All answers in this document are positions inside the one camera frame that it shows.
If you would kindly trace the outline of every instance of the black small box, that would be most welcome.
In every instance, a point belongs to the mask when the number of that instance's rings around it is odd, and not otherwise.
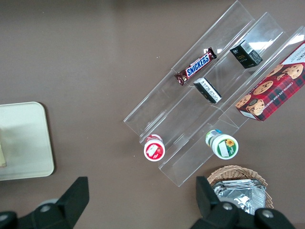
[[[194,81],[194,85],[210,103],[216,104],[219,102],[219,100],[221,100],[221,95],[207,79],[199,78],[198,80]]]
[[[230,49],[230,51],[244,68],[255,67],[263,61],[246,40],[240,42],[237,46]]]

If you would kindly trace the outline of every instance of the sunflower label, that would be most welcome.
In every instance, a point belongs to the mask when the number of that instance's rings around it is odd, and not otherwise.
[[[236,145],[231,139],[224,139],[218,144],[217,153],[222,157],[229,157],[234,155]]]

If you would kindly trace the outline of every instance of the white tray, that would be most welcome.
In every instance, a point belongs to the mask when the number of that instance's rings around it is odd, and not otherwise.
[[[44,108],[37,102],[0,105],[0,141],[7,166],[0,180],[46,177],[54,170]]]

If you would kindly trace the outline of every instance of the product label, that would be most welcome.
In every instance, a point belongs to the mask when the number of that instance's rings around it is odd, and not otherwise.
[[[246,51],[247,54],[253,51],[253,48],[248,44],[246,40],[243,41],[240,45]]]
[[[248,112],[245,112],[245,111],[240,111],[240,112],[243,114],[243,116],[245,116],[245,117],[247,117],[247,118],[257,119],[257,118],[255,118],[255,116],[254,116],[253,114],[251,114],[251,113],[248,113]]]
[[[305,62],[305,44],[302,44],[297,50],[295,50],[283,64],[293,64]]]
[[[156,140],[159,140],[159,141],[162,141],[162,138],[159,136],[159,135],[149,135],[147,138],[146,138],[146,142],[150,141],[150,140],[153,140],[153,139],[156,139]]]
[[[204,66],[206,66],[209,63],[209,61],[210,61],[209,55],[208,54],[204,55],[202,58],[192,63],[191,66],[186,69],[186,76],[191,77],[200,69],[202,69]]]
[[[236,144],[231,139],[225,139],[218,144],[217,153],[221,157],[230,157],[236,153]]]
[[[209,82],[205,78],[202,78],[199,83],[205,89],[205,91],[214,99],[215,103],[221,100],[221,97],[218,95],[218,92],[209,84]]]
[[[150,159],[157,160],[163,155],[163,148],[156,143],[147,146],[146,154]]]
[[[205,136],[205,143],[211,147],[211,140],[213,137],[218,136],[219,134],[221,134],[222,132],[220,130],[211,130],[209,131],[206,136]]]
[[[275,102],[280,96],[281,94],[283,94],[286,90],[288,90],[289,87],[291,87],[294,83],[291,82],[286,88],[284,88],[279,94],[277,94],[273,99],[270,100],[269,103],[267,103],[264,107],[264,109],[266,109],[270,104],[272,104],[273,102]]]

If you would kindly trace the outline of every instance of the woven basket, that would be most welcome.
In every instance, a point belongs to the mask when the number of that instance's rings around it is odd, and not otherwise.
[[[213,172],[209,177],[208,181],[211,186],[214,186],[217,182],[222,180],[239,180],[239,179],[256,179],[260,181],[265,187],[268,185],[266,180],[263,179],[257,172],[250,170],[248,168],[242,168],[240,166],[225,166],[215,172]],[[271,196],[266,192],[266,208],[274,208]]]

